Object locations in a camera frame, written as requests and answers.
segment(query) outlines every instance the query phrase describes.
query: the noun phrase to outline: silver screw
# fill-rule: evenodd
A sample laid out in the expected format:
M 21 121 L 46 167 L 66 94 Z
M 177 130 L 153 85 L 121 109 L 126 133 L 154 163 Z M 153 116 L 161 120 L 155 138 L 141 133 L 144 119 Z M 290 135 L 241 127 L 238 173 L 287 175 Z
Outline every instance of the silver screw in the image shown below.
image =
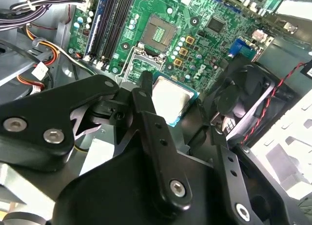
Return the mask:
M 10 132 L 20 132 L 26 129 L 27 123 L 20 118 L 9 118 L 4 121 L 3 127 Z
M 109 86 L 109 87 L 114 87 L 114 85 L 113 85 L 111 82 L 109 82 L 109 81 L 106 81 L 105 84 L 106 84 L 107 86 Z
M 246 222 L 250 221 L 250 214 L 245 206 L 243 206 L 242 204 L 236 204 L 236 211 L 243 220 L 245 220 Z
M 49 129 L 44 132 L 43 138 L 48 143 L 59 144 L 63 142 L 65 136 L 61 130 Z
M 141 96 L 144 96 L 144 97 L 146 97 L 146 94 L 145 94 L 145 92 L 139 91 L 139 94 L 140 94 Z
M 170 189 L 177 197 L 185 196 L 185 187 L 177 180 L 172 180 L 170 182 Z
M 250 153 L 250 151 L 249 151 L 249 149 L 248 149 L 247 147 L 243 147 L 243 151 L 244 151 L 245 153 Z

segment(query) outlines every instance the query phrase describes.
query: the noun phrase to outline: cable tie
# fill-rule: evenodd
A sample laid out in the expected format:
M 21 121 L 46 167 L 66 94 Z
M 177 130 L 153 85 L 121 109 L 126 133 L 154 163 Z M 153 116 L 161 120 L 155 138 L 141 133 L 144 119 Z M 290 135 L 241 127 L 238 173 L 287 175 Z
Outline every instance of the cable tie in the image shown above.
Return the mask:
M 36 7 L 32 5 L 32 3 L 30 2 L 30 0 L 27 1 L 27 4 L 28 4 L 30 10 L 36 11 Z

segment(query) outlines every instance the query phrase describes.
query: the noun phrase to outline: yellow wire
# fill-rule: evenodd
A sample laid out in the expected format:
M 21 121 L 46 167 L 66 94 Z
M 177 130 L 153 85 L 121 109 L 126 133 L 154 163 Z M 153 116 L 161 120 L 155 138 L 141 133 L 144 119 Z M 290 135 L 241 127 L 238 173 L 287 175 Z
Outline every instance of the yellow wire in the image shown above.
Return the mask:
M 74 149 L 77 150 L 80 153 L 88 153 L 88 152 L 85 152 L 85 151 L 82 151 L 82 150 L 78 149 L 76 145 L 74 145 Z

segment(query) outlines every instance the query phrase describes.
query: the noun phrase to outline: motherboard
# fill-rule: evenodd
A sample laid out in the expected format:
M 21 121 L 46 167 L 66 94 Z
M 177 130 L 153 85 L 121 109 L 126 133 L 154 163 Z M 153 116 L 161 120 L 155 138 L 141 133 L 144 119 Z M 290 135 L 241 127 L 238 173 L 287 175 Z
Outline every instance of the motherboard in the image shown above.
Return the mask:
M 253 60 L 270 36 L 265 18 L 282 0 L 88 0 L 76 10 L 68 52 L 116 79 L 161 72 L 208 91 L 237 53 Z

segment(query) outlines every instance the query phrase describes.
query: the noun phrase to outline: ram slot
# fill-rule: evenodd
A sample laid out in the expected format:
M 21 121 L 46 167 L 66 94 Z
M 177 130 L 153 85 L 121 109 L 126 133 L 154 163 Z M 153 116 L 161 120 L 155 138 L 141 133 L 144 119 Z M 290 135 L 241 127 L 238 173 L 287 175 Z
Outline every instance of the ram slot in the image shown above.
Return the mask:
M 96 37 L 90 51 L 90 54 L 92 56 L 96 57 L 100 54 L 101 44 L 103 42 L 105 34 L 108 31 L 109 22 L 111 21 L 111 18 L 113 16 L 116 1 L 117 0 L 107 0 L 105 11 L 103 16 L 101 17 L 100 24 L 97 28 Z
M 112 58 L 113 52 L 115 51 L 116 45 L 119 41 L 120 34 L 125 26 L 132 3 L 133 0 L 120 0 L 115 13 L 115 18 L 107 35 L 107 41 L 104 46 L 102 58 L 105 58 L 106 60 L 110 60 Z

